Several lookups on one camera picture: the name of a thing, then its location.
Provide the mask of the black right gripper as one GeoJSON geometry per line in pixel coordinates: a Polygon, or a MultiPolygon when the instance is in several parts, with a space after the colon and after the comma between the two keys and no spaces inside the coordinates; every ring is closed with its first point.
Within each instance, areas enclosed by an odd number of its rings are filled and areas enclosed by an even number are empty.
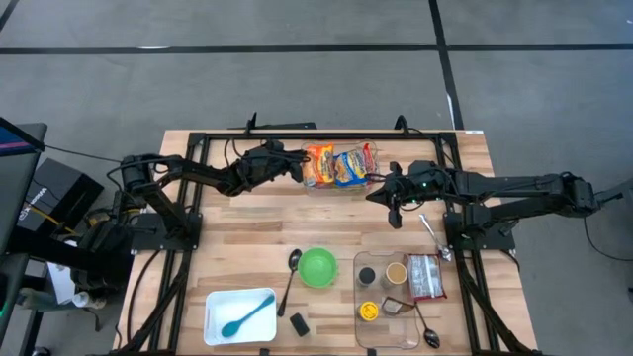
{"type": "MultiPolygon", "coordinates": [[[[416,160],[404,173],[396,162],[390,163],[391,172],[385,177],[383,189],[366,196],[366,200],[377,204],[389,204],[392,200],[400,204],[422,203],[441,198],[450,183],[447,173],[433,161],[416,160]]],[[[394,229],[402,227],[400,204],[391,203],[388,222],[394,229]]]]}

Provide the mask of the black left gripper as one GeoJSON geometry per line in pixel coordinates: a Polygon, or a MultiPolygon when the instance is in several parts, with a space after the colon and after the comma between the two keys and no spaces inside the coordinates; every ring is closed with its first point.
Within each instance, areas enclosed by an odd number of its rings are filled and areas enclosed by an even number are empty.
{"type": "Polygon", "coordinates": [[[278,140],[266,140],[259,146],[247,150],[236,162],[239,178],[238,191],[251,191],[277,176],[287,173],[296,181],[303,181],[300,164],[310,162],[305,152],[285,150],[278,140]]]}

